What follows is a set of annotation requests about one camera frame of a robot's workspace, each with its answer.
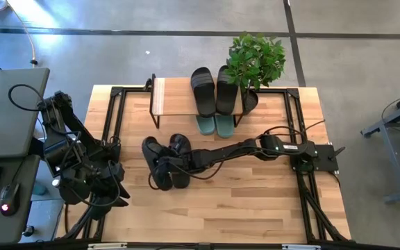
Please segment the teal slide sandal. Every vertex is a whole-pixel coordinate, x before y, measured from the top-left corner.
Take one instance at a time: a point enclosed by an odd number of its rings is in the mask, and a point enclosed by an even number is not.
[[[205,118],[197,115],[195,118],[197,120],[197,128],[202,135],[212,135],[214,133],[214,117]]]
[[[230,138],[234,134],[234,119],[232,115],[215,115],[217,134],[221,138]]]

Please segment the gray desk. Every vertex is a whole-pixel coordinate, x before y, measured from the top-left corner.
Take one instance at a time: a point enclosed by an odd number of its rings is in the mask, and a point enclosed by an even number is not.
[[[8,100],[8,90],[15,84],[27,84],[44,94],[49,69],[0,70],[0,193],[8,185],[30,147],[37,112],[20,110]],[[13,99],[26,108],[36,107],[38,96],[25,87],[13,91]],[[28,156],[15,179],[21,184],[20,205],[16,214],[0,213],[0,244],[17,243],[27,222],[31,195],[40,162],[39,156]]]
[[[21,160],[21,158],[0,160],[0,167],[2,167],[0,175],[0,193],[1,189],[11,182]],[[17,243],[21,239],[22,231],[27,222],[28,211],[31,206],[32,189],[39,163],[39,156],[27,156],[19,170],[17,178],[15,179],[15,181],[21,184],[19,209],[16,214],[9,217],[3,216],[0,212],[0,244]]]

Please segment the concrete floor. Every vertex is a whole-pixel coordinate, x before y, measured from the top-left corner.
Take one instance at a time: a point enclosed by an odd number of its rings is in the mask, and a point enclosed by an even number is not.
[[[32,27],[288,31],[282,0],[10,2]],[[400,33],[397,0],[290,0],[290,4],[296,32]],[[0,12],[0,27],[19,28],[10,10]],[[46,95],[56,90],[70,94],[82,120],[94,84],[142,84],[152,73],[189,76],[201,66],[216,74],[231,44],[230,37],[217,36],[34,35],[33,39],[41,66],[51,69]],[[274,85],[298,86],[289,38],[283,43],[287,49],[285,76]],[[364,139],[359,134],[380,119],[389,102],[400,97],[400,40],[298,39],[298,44],[306,85],[319,90],[328,135],[335,146],[347,147],[338,161],[353,239],[400,247],[400,203],[385,205],[382,200],[396,191],[382,138]],[[2,68],[30,67],[30,59],[25,35],[0,34]],[[49,182],[47,172],[40,168],[40,181]],[[56,198],[53,193],[46,199]],[[35,207],[45,211],[46,206],[51,208],[48,223],[36,221],[33,208],[29,224],[37,223],[43,229],[40,237],[31,240],[51,238],[50,225],[56,223],[59,211],[56,204]]]

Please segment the computer mouse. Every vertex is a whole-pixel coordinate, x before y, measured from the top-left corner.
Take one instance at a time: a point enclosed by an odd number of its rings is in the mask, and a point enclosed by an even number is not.
[[[1,190],[0,211],[4,216],[14,215],[19,207],[19,183],[11,183]]]

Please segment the floor tile line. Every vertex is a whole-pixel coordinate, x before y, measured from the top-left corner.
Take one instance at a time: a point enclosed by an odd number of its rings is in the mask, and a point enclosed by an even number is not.
[[[155,35],[155,36],[218,36],[218,37],[237,37],[244,31],[112,31],[112,30],[91,30],[77,28],[40,28],[27,27],[30,34],[34,35]],[[24,34],[22,28],[0,28],[0,33],[7,34]],[[288,38],[295,36],[296,38],[321,38],[321,39],[383,39],[383,40],[400,40],[400,34],[370,34],[370,33],[304,33],[294,32],[272,32],[272,31],[250,31],[250,34],[263,33],[266,36],[276,36],[279,38]]]
[[[302,62],[300,60],[299,45],[297,43],[296,31],[294,28],[294,20],[292,18],[291,6],[289,0],[283,0],[285,8],[286,22],[288,31],[290,32],[292,59],[294,60],[294,67],[296,68],[297,83],[299,87],[306,87],[305,76],[303,74]]]
[[[238,37],[244,31],[112,31],[112,30],[85,30],[74,28],[28,28],[30,34],[34,35],[151,35],[151,36],[213,36],[213,37]],[[0,28],[0,33],[24,34],[22,28]],[[256,35],[262,33],[265,36],[288,38],[288,32],[249,32]]]

